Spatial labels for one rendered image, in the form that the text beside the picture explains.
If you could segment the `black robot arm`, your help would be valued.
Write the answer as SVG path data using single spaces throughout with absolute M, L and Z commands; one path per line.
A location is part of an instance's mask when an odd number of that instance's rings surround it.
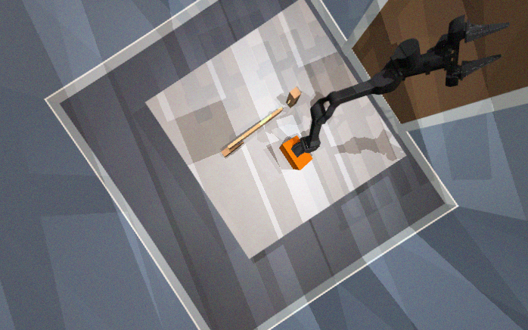
M 316 151 L 321 144 L 318 137 L 321 125 L 331 118 L 339 105 L 370 94 L 393 92 L 406 77 L 421 74 L 421 56 L 418 40 L 407 39 L 399 43 L 394 55 L 390 56 L 390 61 L 370 80 L 332 91 L 325 98 L 319 99 L 310 108 L 312 124 L 309 135 L 300 138 L 300 142 L 292 146 L 292 152 L 299 157 L 303 153 Z M 327 101 L 330 105 L 325 111 L 323 104 Z

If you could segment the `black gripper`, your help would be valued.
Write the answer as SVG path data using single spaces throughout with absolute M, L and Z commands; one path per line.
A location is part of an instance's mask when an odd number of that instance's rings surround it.
M 477 38 L 488 36 L 499 30 L 510 26 L 510 23 L 497 24 L 479 24 L 465 23 L 465 14 L 456 17 L 449 22 L 449 37 L 445 48 L 439 48 L 436 51 L 428 50 L 421 56 L 421 73 L 430 75 L 431 71 L 444 68 L 446 70 L 446 86 L 458 86 L 458 80 L 463 80 L 466 76 L 474 73 L 475 70 L 491 64 L 498 60 L 501 55 L 484 57 L 474 61 L 462 61 L 461 66 L 458 64 L 459 42 L 462 39 L 464 43 L 474 41 Z M 453 53 L 452 53 L 452 50 Z M 456 50 L 456 51 L 455 51 Z M 452 54 L 450 54 L 452 53 Z M 453 58 L 453 61 L 451 61 Z

